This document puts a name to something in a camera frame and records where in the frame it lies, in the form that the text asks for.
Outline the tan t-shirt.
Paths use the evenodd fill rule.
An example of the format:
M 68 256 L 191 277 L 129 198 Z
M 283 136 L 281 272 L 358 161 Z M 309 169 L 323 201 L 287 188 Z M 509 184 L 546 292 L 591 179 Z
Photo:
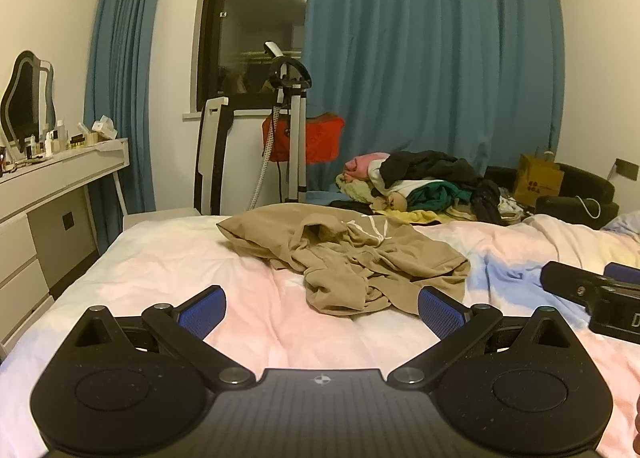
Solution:
M 422 288 L 460 301 L 471 272 L 450 245 L 385 215 L 280 204 L 232 215 L 218 229 L 242 255 L 303 275 L 308 304 L 326 315 L 416 315 Z

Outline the pile of mixed clothes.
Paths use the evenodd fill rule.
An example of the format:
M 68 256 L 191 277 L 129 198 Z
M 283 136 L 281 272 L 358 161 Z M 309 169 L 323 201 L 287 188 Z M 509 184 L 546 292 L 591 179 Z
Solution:
M 525 218 L 525 210 L 506 189 L 504 171 L 479 173 L 465 159 L 442 152 L 359 155 L 345 163 L 335 184 L 349 197 L 335 207 L 410 224 L 450 219 L 512 225 Z

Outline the pastel tie-dye duvet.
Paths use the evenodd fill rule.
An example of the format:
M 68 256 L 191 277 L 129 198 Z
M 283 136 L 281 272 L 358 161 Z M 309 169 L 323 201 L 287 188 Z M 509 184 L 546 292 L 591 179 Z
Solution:
M 1 366 L 1 452 L 39 457 L 46 448 L 29 410 L 38 377 L 70 328 L 91 305 L 117 316 L 137 315 L 157 302 L 179 304 L 209 285 L 224 288 L 228 310 L 208 342 L 252 371 L 273 368 L 378 368 L 390 371 L 435 342 L 414 316 L 387 309 L 333 317 L 307 303 L 302 276 L 238 255 L 214 218 L 145 222 L 123 233 L 84 276 L 17 341 Z M 544 263 L 560 261 L 601 273 L 608 263 L 639 263 L 639 217 L 626 213 L 600 231 L 535 215 L 501 227 L 454 221 L 423 234 L 467 257 L 471 273 L 464 300 L 527 315 L 541 305 L 557 308 L 598 365 L 614 397 L 599 449 L 629 457 L 639 396 L 639 349 L 593 334 L 578 305 L 545 293 Z

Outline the white stool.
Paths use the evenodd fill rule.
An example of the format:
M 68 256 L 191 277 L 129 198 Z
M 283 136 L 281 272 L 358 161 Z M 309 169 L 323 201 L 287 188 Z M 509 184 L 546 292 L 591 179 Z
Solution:
M 122 229 L 131 229 L 137 224 L 145 221 L 166 221 L 178 218 L 199 217 L 201 214 L 193 207 L 159 210 L 153 212 L 132 213 L 122 218 Z

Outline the brown paper bag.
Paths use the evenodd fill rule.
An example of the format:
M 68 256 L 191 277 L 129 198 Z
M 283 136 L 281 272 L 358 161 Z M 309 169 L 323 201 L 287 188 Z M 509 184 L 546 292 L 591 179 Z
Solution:
M 536 208 L 539 197 L 559 195 L 563 179 L 564 171 L 555 163 L 553 152 L 546 151 L 541 157 L 521 154 L 512 196 L 519 204 Z

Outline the white vanity desk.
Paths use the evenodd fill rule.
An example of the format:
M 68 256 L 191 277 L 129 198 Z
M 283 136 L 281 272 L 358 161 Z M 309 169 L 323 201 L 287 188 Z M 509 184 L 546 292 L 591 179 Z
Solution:
M 126 139 L 69 149 L 1 178 L 1 355 L 54 303 L 96 254 L 88 185 L 111 178 L 127 214 L 119 171 L 129 166 Z

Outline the white folded board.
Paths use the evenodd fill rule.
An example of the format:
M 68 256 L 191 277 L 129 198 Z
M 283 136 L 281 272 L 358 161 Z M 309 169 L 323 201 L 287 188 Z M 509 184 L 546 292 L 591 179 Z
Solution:
M 228 96 L 205 103 L 198 130 L 193 206 L 201 215 L 219 215 L 224 148 L 232 122 Z

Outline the cosmetics on desk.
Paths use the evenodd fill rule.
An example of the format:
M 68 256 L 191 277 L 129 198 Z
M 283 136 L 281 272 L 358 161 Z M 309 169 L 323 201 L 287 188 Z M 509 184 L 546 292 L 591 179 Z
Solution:
M 44 127 L 40 137 L 31 134 L 23 140 L 10 141 L 8 146 L 2 145 L 1 173 L 41 163 L 70 149 L 92 147 L 99 152 L 118 152 L 127 147 L 127 140 L 119 139 L 110 117 L 102 116 L 91 128 L 79 122 L 77 129 L 77 134 L 70 133 L 60 119 L 52 129 Z

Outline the blue curtain left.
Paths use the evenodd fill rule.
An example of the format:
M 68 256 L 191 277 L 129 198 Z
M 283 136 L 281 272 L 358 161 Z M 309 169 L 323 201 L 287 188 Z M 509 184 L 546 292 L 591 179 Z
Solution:
M 158 0 L 99 0 L 91 39 L 84 119 L 112 119 L 129 145 L 119 172 L 129 212 L 155 209 L 149 133 L 151 50 Z

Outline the blue curtain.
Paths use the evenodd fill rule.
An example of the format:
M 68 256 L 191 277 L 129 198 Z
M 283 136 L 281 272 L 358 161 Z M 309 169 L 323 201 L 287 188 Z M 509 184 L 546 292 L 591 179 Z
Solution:
M 112 119 L 129 145 L 119 172 L 129 212 L 155 209 L 149 133 L 151 50 L 158 0 L 99 0 L 91 39 L 84 119 Z
M 308 107 L 345 122 L 311 189 L 372 152 L 434 149 L 484 170 L 555 149 L 564 50 L 560 0 L 308 0 Z

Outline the wavy black vanity mirror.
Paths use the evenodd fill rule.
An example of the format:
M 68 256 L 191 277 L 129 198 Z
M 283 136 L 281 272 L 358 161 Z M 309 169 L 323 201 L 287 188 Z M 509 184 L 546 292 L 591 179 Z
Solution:
M 1 142 L 12 163 L 27 158 L 30 139 L 40 142 L 56 125 L 54 68 L 25 50 L 17 55 L 1 98 Z

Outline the blue curtain right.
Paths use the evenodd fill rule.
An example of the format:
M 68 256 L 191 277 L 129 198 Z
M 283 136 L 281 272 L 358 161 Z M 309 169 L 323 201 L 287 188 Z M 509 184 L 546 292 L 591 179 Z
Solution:
M 311 189 L 372 152 L 434 149 L 484 170 L 555 149 L 564 50 L 560 0 L 308 0 L 308 107 L 345 122 Z

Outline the dark window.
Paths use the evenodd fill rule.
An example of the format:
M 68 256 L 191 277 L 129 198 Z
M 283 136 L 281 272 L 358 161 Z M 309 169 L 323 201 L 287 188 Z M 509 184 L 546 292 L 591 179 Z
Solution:
M 307 0 L 203 0 L 198 33 L 195 106 L 215 96 L 267 90 L 273 41 L 287 55 L 302 54 Z

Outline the black wall socket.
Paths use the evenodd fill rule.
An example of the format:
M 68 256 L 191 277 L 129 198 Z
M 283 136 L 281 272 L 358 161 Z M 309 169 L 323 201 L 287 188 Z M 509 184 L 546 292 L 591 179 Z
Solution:
M 616 158 L 614 172 L 621 177 L 636 182 L 639 178 L 640 166 L 631 161 Z

